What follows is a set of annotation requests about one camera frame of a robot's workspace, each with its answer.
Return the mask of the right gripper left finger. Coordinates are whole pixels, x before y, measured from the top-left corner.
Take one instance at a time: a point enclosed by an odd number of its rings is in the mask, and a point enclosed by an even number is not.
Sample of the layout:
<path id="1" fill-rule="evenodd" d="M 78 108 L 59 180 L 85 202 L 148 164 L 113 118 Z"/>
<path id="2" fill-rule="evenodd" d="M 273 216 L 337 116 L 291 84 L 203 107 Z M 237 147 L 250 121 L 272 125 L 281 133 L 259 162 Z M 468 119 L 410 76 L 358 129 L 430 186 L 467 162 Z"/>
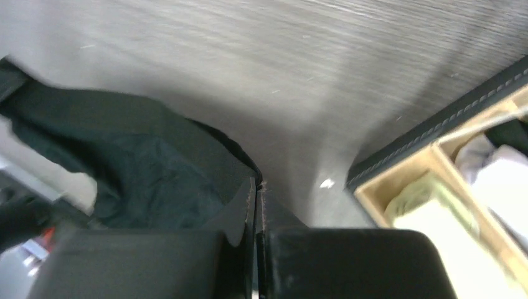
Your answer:
<path id="1" fill-rule="evenodd" d="M 200 229 L 77 230 L 40 267 L 30 298 L 251 298 L 256 184 Z"/>

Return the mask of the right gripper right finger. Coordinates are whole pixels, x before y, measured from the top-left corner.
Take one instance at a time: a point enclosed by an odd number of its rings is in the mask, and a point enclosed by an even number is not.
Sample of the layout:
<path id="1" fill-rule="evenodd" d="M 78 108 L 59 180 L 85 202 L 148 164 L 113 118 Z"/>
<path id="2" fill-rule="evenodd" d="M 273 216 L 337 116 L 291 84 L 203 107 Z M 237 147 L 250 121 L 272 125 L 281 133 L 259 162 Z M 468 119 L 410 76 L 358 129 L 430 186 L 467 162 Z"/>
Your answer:
<path id="1" fill-rule="evenodd" d="M 302 203 L 310 225 L 260 186 L 257 298 L 454 298 L 425 235 L 374 225 L 349 191 L 319 190 Z"/>

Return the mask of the plain black underwear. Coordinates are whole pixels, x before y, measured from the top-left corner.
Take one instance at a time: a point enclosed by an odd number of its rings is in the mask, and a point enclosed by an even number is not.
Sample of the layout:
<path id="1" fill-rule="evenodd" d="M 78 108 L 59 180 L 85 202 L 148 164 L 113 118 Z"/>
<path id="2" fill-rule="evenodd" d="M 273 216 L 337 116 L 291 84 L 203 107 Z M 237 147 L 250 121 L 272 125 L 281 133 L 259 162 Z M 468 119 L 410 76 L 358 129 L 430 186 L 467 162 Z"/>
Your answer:
<path id="1" fill-rule="evenodd" d="M 157 100 L 51 87 L 7 59 L 1 115 L 37 153 L 96 181 L 94 215 L 107 227 L 200 227 L 262 179 L 237 142 Z"/>

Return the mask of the white black-trimmed underwear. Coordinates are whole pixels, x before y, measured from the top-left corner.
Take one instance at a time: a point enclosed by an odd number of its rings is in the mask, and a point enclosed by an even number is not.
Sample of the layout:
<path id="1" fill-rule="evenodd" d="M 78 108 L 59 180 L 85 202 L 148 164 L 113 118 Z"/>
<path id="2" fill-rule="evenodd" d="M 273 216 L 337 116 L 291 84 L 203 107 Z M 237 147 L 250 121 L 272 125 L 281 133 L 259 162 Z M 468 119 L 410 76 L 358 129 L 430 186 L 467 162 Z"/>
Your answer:
<path id="1" fill-rule="evenodd" d="M 527 123 L 514 119 L 460 148 L 455 166 L 505 229 L 527 250 Z"/>

